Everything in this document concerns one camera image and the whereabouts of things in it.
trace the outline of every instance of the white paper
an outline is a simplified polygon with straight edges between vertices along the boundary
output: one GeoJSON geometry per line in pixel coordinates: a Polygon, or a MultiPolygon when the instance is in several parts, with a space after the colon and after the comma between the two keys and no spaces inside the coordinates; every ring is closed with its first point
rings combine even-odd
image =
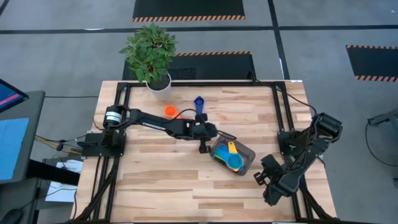
{"type": "MultiPolygon", "coordinates": [[[[67,170],[70,170],[72,172],[81,172],[81,168],[83,167],[83,162],[76,161],[76,160],[68,160],[65,161],[64,163],[62,162],[57,162],[57,167],[62,168],[63,165],[66,166],[67,170]]],[[[55,194],[46,196],[45,201],[46,202],[74,202],[74,195],[76,192],[77,186],[73,185],[67,185],[67,184],[61,184],[58,182],[51,181],[49,192],[47,195],[52,194],[56,191],[58,191],[55,194]]]]}

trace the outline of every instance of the orange cup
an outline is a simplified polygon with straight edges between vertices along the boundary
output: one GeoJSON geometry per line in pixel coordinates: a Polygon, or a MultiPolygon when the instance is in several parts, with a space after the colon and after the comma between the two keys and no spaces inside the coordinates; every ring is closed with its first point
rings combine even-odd
{"type": "Polygon", "coordinates": [[[174,106],[166,106],[165,113],[169,118],[174,118],[178,115],[178,111],[174,106]]]}

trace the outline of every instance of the orange striped tape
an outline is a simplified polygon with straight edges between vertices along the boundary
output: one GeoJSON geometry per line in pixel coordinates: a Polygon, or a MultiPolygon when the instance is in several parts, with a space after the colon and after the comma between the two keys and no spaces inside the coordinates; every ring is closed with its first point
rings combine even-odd
{"type": "Polygon", "coordinates": [[[364,49],[398,49],[398,47],[388,46],[367,46],[367,45],[346,45],[346,48],[364,48],[364,49]]]}
{"type": "Polygon", "coordinates": [[[133,22],[178,22],[178,21],[218,21],[218,20],[244,20],[245,16],[161,16],[161,17],[135,17],[133,22]]]}
{"type": "Polygon", "coordinates": [[[362,81],[380,81],[380,82],[398,82],[397,77],[377,77],[377,76],[372,76],[372,75],[356,75],[355,78],[357,80],[362,80],[362,81]]]}
{"type": "Polygon", "coordinates": [[[199,55],[232,55],[232,54],[251,54],[250,51],[240,52],[199,52],[199,53],[177,53],[175,56],[199,56],[199,55]]]}

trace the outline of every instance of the computer screen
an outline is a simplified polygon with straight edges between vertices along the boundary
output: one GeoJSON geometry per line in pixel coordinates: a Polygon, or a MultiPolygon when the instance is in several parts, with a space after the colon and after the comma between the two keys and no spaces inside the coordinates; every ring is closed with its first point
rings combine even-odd
{"type": "Polygon", "coordinates": [[[0,79],[0,113],[27,99],[27,94],[0,79]]]}

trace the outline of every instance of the wooden table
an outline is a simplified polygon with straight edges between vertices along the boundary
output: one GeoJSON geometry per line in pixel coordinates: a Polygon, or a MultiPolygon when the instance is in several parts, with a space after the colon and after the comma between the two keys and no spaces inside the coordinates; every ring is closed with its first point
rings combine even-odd
{"type": "MultiPolygon", "coordinates": [[[[95,111],[95,122],[102,127],[105,109],[114,104],[118,82],[103,82],[95,111]]],[[[287,92],[307,102],[302,82],[286,81],[287,92]]],[[[283,116],[284,105],[279,93],[283,116]]],[[[245,176],[236,176],[199,154],[199,141],[176,140],[164,132],[143,126],[126,130],[127,144],[122,156],[112,210],[112,222],[258,222],[293,221],[292,199],[282,197],[270,207],[264,202],[264,187],[253,174],[262,170],[260,160],[273,154],[280,163],[276,133],[279,130],[272,91],[258,87],[172,87],[170,102],[157,101],[146,87],[134,87],[130,108],[164,116],[166,105],[179,111],[194,108],[193,100],[205,99],[204,112],[217,128],[238,137],[238,141],[256,152],[256,159],[245,176]]],[[[307,128],[309,108],[289,98],[296,129],[307,128]]],[[[192,118],[193,113],[184,113],[192,118]]],[[[77,214],[91,198],[97,158],[83,164],[77,191],[77,214]]],[[[306,172],[308,189],[330,215],[335,208],[323,164],[316,161],[306,172]]],[[[107,192],[101,204],[104,217],[107,192]]],[[[302,216],[305,209],[298,195],[302,216]]]]}

